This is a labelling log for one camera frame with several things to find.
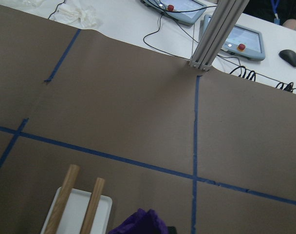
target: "white table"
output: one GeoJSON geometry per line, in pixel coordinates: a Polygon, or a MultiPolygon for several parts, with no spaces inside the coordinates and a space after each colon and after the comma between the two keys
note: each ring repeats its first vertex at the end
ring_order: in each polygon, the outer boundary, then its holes
{"type": "MultiPolygon", "coordinates": [[[[98,24],[91,29],[117,40],[121,40],[130,44],[141,46],[154,50],[143,42],[143,37],[158,29],[158,19],[160,14],[152,8],[144,6],[140,0],[78,0],[82,6],[91,5],[95,8],[98,24]]],[[[62,0],[45,0],[41,6],[37,8],[20,7],[19,10],[47,18],[54,10],[58,3],[62,0]]],[[[202,0],[207,5],[213,5],[210,2],[202,0]]],[[[208,8],[204,14],[213,14],[215,8],[208,8]]],[[[199,38],[200,20],[195,23],[194,27],[182,27],[195,39],[199,38]]],[[[294,82],[296,87],[296,68],[283,61],[278,53],[284,49],[296,51],[296,31],[275,25],[270,22],[260,20],[242,14],[237,24],[244,25],[251,29],[261,31],[265,44],[266,59],[262,62],[249,61],[240,58],[242,65],[250,70],[255,70],[260,74],[280,80],[285,83],[294,82]]],[[[74,22],[71,26],[81,28],[79,21],[74,22]]],[[[159,33],[147,38],[147,42],[159,49],[167,51],[171,54],[190,58],[197,44],[192,42],[173,20],[163,17],[161,30],[159,33]]],[[[229,54],[221,52],[220,55],[229,57],[229,54]]],[[[229,73],[236,66],[216,58],[213,66],[217,69],[229,73]]],[[[276,86],[278,82],[268,78],[257,76],[257,82],[276,86]]]]}

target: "purple fabric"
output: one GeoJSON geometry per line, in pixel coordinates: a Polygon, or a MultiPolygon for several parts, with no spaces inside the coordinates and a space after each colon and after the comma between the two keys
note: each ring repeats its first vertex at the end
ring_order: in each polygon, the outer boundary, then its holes
{"type": "Polygon", "coordinates": [[[154,210],[138,209],[108,234],[168,234],[167,226],[154,210]]]}

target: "wooden stick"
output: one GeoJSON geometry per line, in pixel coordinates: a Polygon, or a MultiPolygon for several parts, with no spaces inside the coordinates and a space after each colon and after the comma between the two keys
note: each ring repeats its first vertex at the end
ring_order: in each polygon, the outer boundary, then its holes
{"type": "Polygon", "coordinates": [[[55,205],[53,207],[50,219],[46,225],[44,234],[56,234],[62,214],[65,210],[69,195],[72,188],[74,187],[74,183],[79,174],[79,171],[79,166],[73,164],[70,165],[59,195],[56,199],[55,205]]]}
{"type": "Polygon", "coordinates": [[[100,200],[100,195],[103,191],[104,184],[105,184],[104,179],[97,178],[91,198],[90,198],[90,201],[89,201],[88,208],[86,209],[86,213],[85,213],[85,217],[84,217],[84,220],[82,223],[80,234],[90,234],[90,232],[91,232],[94,217],[95,217],[97,206],[98,206],[98,202],[100,200]]]}

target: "blue tape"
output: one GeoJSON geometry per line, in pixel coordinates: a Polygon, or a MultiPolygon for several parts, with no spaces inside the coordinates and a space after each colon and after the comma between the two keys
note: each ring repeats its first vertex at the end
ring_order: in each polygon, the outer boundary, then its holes
{"type": "Polygon", "coordinates": [[[79,36],[81,32],[81,29],[78,29],[74,35],[74,37],[71,39],[69,45],[67,46],[65,52],[63,53],[63,55],[60,57],[57,65],[55,66],[54,70],[52,71],[51,75],[44,81],[44,82],[50,82],[52,81],[52,79],[54,78],[55,74],[57,73],[57,71],[59,70],[59,67],[61,66],[62,62],[64,61],[65,57],[67,56],[68,52],[70,51],[72,45],[74,44],[76,38],[79,36]]]}
{"type": "Polygon", "coordinates": [[[238,186],[233,186],[230,184],[224,184],[224,183],[215,183],[215,185],[220,186],[222,188],[227,188],[227,189],[231,189],[231,190],[235,190],[235,191],[239,191],[239,192],[243,192],[243,193],[247,193],[248,189],[244,189],[238,186]]]}
{"type": "MultiPolygon", "coordinates": [[[[92,155],[96,155],[96,156],[100,156],[100,157],[104,157],[104,158],[108,158],[108,159],[112,159],[112,160],[116,160],[116,161],[120,161],[120,162],[125,162],[125,163],[131,164],[131,165],[144,167],[144,168],[147,168],[147,169],[163,172],[163,173],[166,173],[166,174],[171,174],[171,175],[178,176],[178,177],[192,179],[193,180],[193,186],[195,185],[194,184],[194,181],[195,181],[194,175],[189,175],[189,174],[169,170],[169,169],[166,169],[166,168],[153,166],[153,165],[150,165],[150,164],[147,164],[147,163],[142,163],[142,162],[135,161],[135,160],[132,160],[132,159],[127,159],[127,158],[123,158],[123,157],[119,157],[119,156],[114,156],[114,155],[99,152],[99,151],[96,151],[96,150],[91,150],[91,149],[87,149],[87,148],[84,148],[84,147],[71,145],[71,144],[68,144],[68,143],[65,143],[65,142],[52,140],[52,139],[49,139],[49,138],[45,138],[45,137],[36,136],[36,135],[33,135],[33,134],[28,134],[28,133],[21,132],[20,129],[24,127],[24,125],[26,124],[28,119],[25,119],[24,121],[23,121],[23,123],[21,124],[21,126],[19,127],[19,129],[17,131],[12,130],[12,129],[8,129],[8,128],[5,128],[5,127],[1,127],[1,126],[0,126],[0,131],[10,133],[10,134],[14,134],[14,136],[15,135],[20,135],[21,137],[25,137],[25,138],[29,138],[29,139],[33,139],[33,140],[53,144],[53,145],[68,148],[68,149],[73,149],[73,150],[76,150],[76,151],[80,151],[80,152],[84,152],[84,153],[88,153],[88,154],[92,154],[92,155]]],[[[288,203],[288,204],[292,204],[292,205],[296,206],[296,201],[294,201],[294,200],[285,199],[285,198],[282,198],[282,197],[273,196],[273,195],[269,195],[269,194],[264,194],[264,193],[260,193],[260,192],[257,192],[257,191],[252,191],[252,190],[249,190],[249,189],[233,186],[233,185],[230,185],[230,184],[218,183],[218,182],[215,182],[213,180],[202,178],[202,177],[197,177],[196,181],[211,184],[211,185],[215,185],[215,186],[220,186],[220,187],[223,187],[223,188],[226,188],[226,189],[231,189],[231,190],[235,190],[235,191],[238,191],[238,192],[243,192],[243,193],[247,193],[247,194],[250,194],[250,195],[260,196],[260,197],[267,198],[267,199],[270,199],[270,200],[275,200],[275,201],[278,201],[278,202],[288,203]]]]}
{"type": "Polygon", "coordinates": [[[196,79],[195,92],[195,121],[193,127],[193,180],[192,180],[192,209],[191,209],[191,234],[196,234],[197,222],[197,176],[198,176],[198,108],[199,108],[199,82],[200,77],[196,79]]]}
{"type": "Polygon", "coordinates": [[[52,139],[49,139],[49,138],[36,136],[36,135],[33,135],[33,134],[21,133],[20,135],[22,137],[25,137],[25,138],[46,142],[46,143],[49,143],[49,144],[52,144],[52,145],[61,146],[61,147],[64,147],[64,148],[68,148],[68,149],[72,149],[72,150],[76,150],[76,151],[80,151],[80,152],[84,152],[84,153],[88,153],[88,154],[92,154],[92,155],[112,159],[112,160],[119,161],[119,162],[125,162],[125,163],[131,164],[131,165],[144,167],[144,168],[147,168],[147,169],[151,169],[151,170],[171,174],[171,175],[174,175],[174,176],[179,176],[179,177],[188,178],[188,179],[193,178],[192,175],[189,175],[189,174],[186,174],[186,173],[181,173],[181,172],[166,169],[166,168],[163,168],[163,167],[158,167],[158,166],[150,165],[150,164],[147,164],[147,163],[135,161],[135,160],[132,160],[132,159],[119,157],[119,156],[107,154],[107,153],[96,151],[96,150],[91,150],[91,149],[76,146],[76,145],[71,145],[71,144],[68,144],[68,143],[65,143],[65,142],[52,140],[52,139]]]}
{"type": "MultiPolygon", "coordinates": [[[[1,169],[2,165],[4,164],[4,162],[5,162],[6,158],[7,158],[7,156],[8,156],[9,153],[11,152],[13,146],[15,145],[15,142],[17,141],[17,139],[18,139],[18,137],[19,137],[21,131],[23,130],[23,128],[24,128],[25,125],[27,124],[28,120],[29,120],[28,118],[25,118],[25,119],[21,122],[20,126],[18,127],[18,129],[17,129],[16,131],[14,131],[14,132],[12,132],[13,130],[10,131],[10,133],[14,133],[14,135],[13,135],[13,137],[12,137],[10,143],[8,143],[8,145],[7,145],[7,147],[6,147],[5,151],[4,151],[4,153],[2,154],[2,156],[1,156],[1,158],[0,158],[0,169],[1,169]]],[[[10,130],[10,129],[8,129],[8,128],[1,128],[1,127],[0,127],[0,131],[9,132],[9,130],[10,130]]]]}
{"type": "Polygon", "coordinates": [[[256,192],[256,191],[252,191],[252,190],[248,190],[247,193],[255,195],[255,196],[261,196],[263,198],[267,198],[267,199],[271,199],[271,200],[275,200],[275,201],[280,201],[280,202],[292,204],[292,205],[296,206],[296,201],[294,201],[294,200],[289,200],[289,199],[285,199],[285,198],[282,198],[282,197],[273,196],[273,195],[269,195],[269,194],[264,194],[264,193],[260,193],[260,192],[256,192]]]}
{"type": "Polygon", "coordinates": [[[0,126],[0,131],[1,132],[5,132],[5,133],[10,133],[10,134],[15,134],[15,130],[13,130],[13,129],[9,129],[9,128],[5,128],[5,127],[1,127],[0,126]]]}

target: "white tissue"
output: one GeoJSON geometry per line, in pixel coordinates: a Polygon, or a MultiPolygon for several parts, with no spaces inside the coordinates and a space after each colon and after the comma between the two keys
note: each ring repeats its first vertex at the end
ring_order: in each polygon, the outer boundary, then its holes
{"type": "Polygon", "coordinates": [[[79,2],[74,2],[72,0],[68,0],[66,3],[61,4],[58,7],[57,12],[54,13],[50,19],[64,24],[71,24],[76,20],[79,20],[82,28],[95,26],[97,22],[94,7],[82,7],[79,2]]]}

